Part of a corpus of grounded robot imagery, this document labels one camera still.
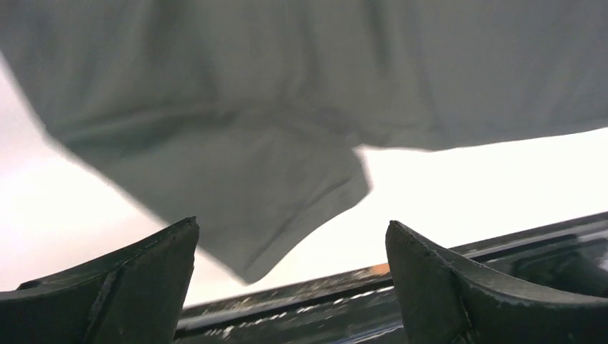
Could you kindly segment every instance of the white wall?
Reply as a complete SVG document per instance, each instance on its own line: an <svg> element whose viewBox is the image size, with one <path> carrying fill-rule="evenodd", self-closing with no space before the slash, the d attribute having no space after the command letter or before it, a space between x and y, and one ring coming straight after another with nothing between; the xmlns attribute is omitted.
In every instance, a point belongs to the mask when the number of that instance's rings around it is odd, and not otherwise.
<svg viewBox="0 0 608 344"><path fill-rule="evenodd" d="M608 130L439 153L362 148L374 185L366 199L311 234L255 285L241 285L197 252L186 305L383 263L390 219L453 247L608 211L607 148ZM165 225L45 140L0 66L0 290Z"/></svg>

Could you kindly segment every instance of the gray fabric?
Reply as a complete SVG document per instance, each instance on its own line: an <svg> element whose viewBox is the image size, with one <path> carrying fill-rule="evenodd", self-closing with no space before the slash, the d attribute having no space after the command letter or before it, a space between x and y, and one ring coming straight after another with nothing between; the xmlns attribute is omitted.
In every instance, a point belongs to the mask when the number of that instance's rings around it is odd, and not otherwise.
<svg viewBox="0 0 608 344"><path fill-rule="evenodd" d="M355 145L608 119L603 0L6 0L0 19L48 133L168 222L197 215L248 282L365 196Z"/></svg>

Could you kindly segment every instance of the gray t-shirt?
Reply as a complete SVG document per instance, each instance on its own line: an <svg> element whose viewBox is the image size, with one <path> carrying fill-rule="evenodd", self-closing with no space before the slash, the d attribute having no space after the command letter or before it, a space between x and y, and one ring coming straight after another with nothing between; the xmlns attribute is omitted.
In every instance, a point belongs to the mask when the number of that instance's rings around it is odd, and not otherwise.
<svg viewBox="0 0 608 344"><path fill-rule="evenodd" d="M55 140L247 282L366 195L356 145L608 123L600 0L8 0L0 49Z"/></svg>

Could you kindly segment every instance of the bright background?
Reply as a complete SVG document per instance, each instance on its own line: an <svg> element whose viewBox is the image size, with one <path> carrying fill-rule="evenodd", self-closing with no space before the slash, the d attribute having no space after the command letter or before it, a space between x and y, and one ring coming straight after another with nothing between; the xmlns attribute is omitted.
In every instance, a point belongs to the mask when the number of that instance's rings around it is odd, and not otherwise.
<svg viewBox="0 0 608 344"><path fill-rule="evenodd" d="M608 130L438 153L358 150L373 191L244 286L203 252L186 305L386 262L389 220L453 247L608 211ZM62 150L0 65L0 290L132 244L165 223Z"/></svg>

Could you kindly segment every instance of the black plastic frame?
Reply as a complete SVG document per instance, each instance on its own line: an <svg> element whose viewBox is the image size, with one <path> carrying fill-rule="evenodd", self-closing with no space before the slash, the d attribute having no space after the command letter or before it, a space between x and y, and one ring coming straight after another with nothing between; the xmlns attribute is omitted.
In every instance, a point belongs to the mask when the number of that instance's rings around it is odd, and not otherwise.
<svg viewBox="0 0 608 344"><path fill-rule="evenodd" d="M501 257L547 240L593 239L608 213L453 248L500 269ZM399 304L386 265L186 308L175 343L404 343Z"/></svg>

